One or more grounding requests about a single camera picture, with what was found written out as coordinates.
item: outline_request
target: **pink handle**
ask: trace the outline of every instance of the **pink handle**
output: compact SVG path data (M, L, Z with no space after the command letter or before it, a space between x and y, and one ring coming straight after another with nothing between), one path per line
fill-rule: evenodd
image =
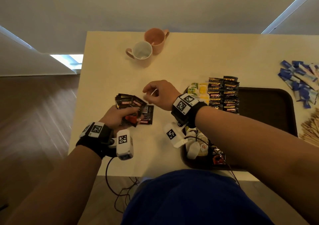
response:
M165 38L167 38L169 36L169 30L164 30L164 35L165 35Z
M129 53L129 52L132 52L132 49L127 48L127 49L125 50L125 53L126 53L129 57L131 57L132 59L134 59L134 55L132 55L132 54Z

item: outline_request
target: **forearm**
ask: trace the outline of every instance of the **forearm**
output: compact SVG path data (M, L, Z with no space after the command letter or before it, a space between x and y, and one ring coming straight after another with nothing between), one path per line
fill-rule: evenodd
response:
M217 147L236 157L304 217L316 213L317 147L272 126L211 107L201 108L195 123Z
M100 166L96 153L77 146L20 204L7 224L77 224Z

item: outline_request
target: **floor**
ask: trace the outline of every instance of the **floor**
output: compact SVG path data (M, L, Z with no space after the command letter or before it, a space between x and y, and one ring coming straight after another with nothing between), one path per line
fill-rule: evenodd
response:
M79 75L0 78L0 206L9 203L0 224L67 156L78 82ZM109 182L117 192L132 184L126 177ZM275 224L307 224L261 182L241 187ZM97 177L79 224L120 224L115 199L105 177ZM121 198L117 208L124 207Z

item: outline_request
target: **hand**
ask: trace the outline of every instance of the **hand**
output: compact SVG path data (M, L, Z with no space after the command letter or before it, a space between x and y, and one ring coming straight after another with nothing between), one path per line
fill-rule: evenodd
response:
M111 108L106 112L106 114L100 119L100 122L105 123L106 126L108 126L110 129L113 129L114 135L116 135L118 131L127 129L129 127L128 125L120 126L122 118L127 115L136 113L138 109L138 107L117 109L116 105L111 106Z
M171 111L173 103L181 93L176 90L172 83L161 80L148 83L143 93L146 93L144 100L148 101L149 104L155 104L156 106L166 111Z

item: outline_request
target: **cup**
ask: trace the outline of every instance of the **cup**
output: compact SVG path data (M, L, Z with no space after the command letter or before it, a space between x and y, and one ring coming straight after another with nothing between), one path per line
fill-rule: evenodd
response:
M158 55L164 48L164 43L169 35L169 30L160 30L152 28L147 30L144 34L144 40L149 42L153 47L153 54Z
M135 59L138 64L148 66L151 63L153 49L149 42L141 41L136 43L132 49L127 48L125 53Z

